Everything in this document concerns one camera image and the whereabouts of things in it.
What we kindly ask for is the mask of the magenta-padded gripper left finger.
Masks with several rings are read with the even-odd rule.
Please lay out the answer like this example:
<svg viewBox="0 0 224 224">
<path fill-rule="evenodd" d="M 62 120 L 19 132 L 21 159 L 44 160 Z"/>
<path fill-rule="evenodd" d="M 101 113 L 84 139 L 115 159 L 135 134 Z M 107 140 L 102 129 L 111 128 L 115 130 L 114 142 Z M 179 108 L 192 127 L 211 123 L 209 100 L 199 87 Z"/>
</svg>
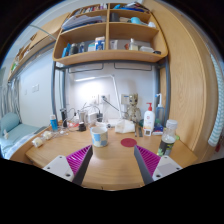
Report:
<svg viewBox="0 0 224 224">
<path fill-rule="evenodd" d="M 81 185 L 92 155 L 93 148 L 88 145 L 68 156 L 57 156 L 44 167 L 44 170 L 76 185 Z"/>
</svg>

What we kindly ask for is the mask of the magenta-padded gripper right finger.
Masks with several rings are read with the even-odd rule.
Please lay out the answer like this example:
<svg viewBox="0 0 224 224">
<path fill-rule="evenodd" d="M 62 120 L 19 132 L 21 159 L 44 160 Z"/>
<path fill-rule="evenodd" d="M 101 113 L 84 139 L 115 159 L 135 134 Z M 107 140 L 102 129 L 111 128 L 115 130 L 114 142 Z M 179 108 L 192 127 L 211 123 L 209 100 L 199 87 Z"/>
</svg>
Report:
<svg viewBox="0 0 224 224">
<path fill-rule="evenodd" d="M 160 157 L 138 145 L 134 146 L 134 156 L 145 185 L 182 169 L 182 167 L 169 156 L 165 155 Z"/>
</svg>

